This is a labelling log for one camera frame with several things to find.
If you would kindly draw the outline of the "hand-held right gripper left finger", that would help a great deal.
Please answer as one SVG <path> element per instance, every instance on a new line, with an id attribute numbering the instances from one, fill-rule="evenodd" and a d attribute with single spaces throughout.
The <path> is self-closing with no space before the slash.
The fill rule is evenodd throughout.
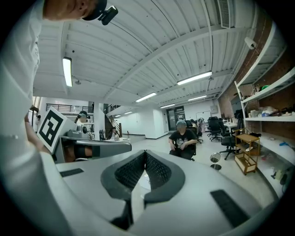
<path id="1" fill-rule="evenodd" d="M 144 212 L 144 151 L 56 165 L 73 193 L 108 222 L 129 228 Z"/>

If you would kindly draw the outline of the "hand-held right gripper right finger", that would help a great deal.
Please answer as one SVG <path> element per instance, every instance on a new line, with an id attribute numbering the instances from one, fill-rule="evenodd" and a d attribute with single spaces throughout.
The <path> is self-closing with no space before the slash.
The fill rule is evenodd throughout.
<path id="1" fill-rule="evenodd" d="M 241 186 L 213 168 L 166 153 L 149 155 L 175 164 L 184 173 L 181 189 L 168 201 L 148 204 L 129 227 L 135 236 L 249 236 L 260 227 L 277 202 L 266 207 Z"/>

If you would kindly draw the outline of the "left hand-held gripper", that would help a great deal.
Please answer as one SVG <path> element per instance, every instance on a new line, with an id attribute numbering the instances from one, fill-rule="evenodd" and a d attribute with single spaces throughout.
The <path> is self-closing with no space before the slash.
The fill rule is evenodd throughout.
<path id="1" fill-rule="evenodd" d="M 67 137 L 70 130 L 77 130 L 77 125 L 55 108 L 49 108 L 37 136 L 57 163 L 70 163 L 75 159 L 101 159 L 132 150 L 128 142 L 77 140 L 74 145 Z"/>

